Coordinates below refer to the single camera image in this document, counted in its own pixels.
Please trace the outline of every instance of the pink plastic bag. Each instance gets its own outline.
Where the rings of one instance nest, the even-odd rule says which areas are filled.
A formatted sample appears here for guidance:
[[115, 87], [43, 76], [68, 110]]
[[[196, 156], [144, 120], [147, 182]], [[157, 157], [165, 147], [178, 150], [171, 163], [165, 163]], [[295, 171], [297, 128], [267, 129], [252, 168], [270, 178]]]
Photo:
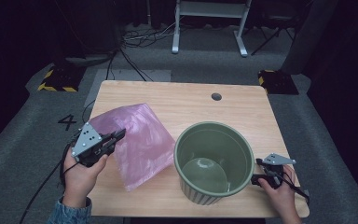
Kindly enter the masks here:
[[99, 134], [126, 129], [113, 153], [126, 191], [173, 163], [175, 141], [147, 104], [122, 106], [89, 123]]

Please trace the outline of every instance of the white metal stand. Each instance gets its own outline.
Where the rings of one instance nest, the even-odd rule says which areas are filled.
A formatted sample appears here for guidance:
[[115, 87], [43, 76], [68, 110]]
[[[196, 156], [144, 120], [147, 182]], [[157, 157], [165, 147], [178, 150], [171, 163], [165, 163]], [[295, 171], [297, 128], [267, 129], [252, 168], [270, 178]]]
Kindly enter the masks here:
[[242, 32], [248, 17], [249, 8], [252, 0], [247, 0], [245, 4], [229, 4], [229, 3], [210, 3], [210, 2], [187, 2], [176, 0], [175, 11], [175, 32], [173, 34], [172, 53], [179, 52], [179, 35], [180, 35], [180, 16], [205, 16], [205, 17], [225, 17], [225, 18], [241, 18], [240, 30], [234, 31], [238, 48], [242, 57], [248, 55], [243, 45]]

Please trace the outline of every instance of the tabletop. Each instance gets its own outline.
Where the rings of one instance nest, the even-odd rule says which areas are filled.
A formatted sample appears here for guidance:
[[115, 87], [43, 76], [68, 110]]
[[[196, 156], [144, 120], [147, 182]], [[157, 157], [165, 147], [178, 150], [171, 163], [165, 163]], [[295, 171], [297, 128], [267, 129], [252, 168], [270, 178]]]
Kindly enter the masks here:
[[[218, 93], [216, 101], [212, 95]], [[236, 129], [248, 141], [255, 158], [270, 153], [290, 158], [266, 92], [259, 86], [104, 81], [91, 118], [124, 105], [146, 103], [174, 140], [187, 127], [216, 121]], [[239, 193], [211, 205], [192, 203], [181, 191], [174, 164], [132, 191], [124, 189], [113, 156], [89, 194], [93, 216], [113, 217], [277, 217], [264, 190], [249, 184]], [[256, 174], [263, 174], [258, 166]], [[296, 194], [301, 217], [310, 210]]]

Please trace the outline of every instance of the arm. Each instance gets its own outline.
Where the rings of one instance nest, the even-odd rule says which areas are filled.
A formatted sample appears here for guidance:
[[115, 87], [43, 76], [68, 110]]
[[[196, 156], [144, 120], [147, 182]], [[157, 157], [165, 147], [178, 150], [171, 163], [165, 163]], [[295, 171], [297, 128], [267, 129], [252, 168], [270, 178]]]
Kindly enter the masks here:
[[[288, 175], [284, 177], [286, 180], [289, 180], [290, 176], [293, 182], [296, 181], [296, 173], [292, 168], [284, 165], [283, 170]], [[258, 182], [266, 191], [272, 206], [278, 212], [284, 224], [302, 223], [295, 206], [295, 192], [289, 185], [282, 183], [279, 188], [273, 189], [265, 179], [260, 178]]]
[[[76, 160], [68, 150], [64, 162], [64, 170], [76, 164]], [[56, 202], [48, 223], [89, 223], [91, 200], [87, 197], [94, 188], [97, 176], [106, 165], [107, 155], [103, 155], [90, 168], [76, 165], [65, 174], [65, 193]]]

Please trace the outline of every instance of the sleeve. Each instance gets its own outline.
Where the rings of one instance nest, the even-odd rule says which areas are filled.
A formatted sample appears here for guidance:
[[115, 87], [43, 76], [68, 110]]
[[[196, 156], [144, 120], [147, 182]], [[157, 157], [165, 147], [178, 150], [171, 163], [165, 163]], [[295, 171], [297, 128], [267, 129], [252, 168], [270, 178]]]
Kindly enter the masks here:
[[90, 198], [87, 198], [86, 207], [84, 208], [65, 206], [62, 204], [62, 198], [60, 198], [56, 202], [47, 224], [89, 224], [91, 208]]

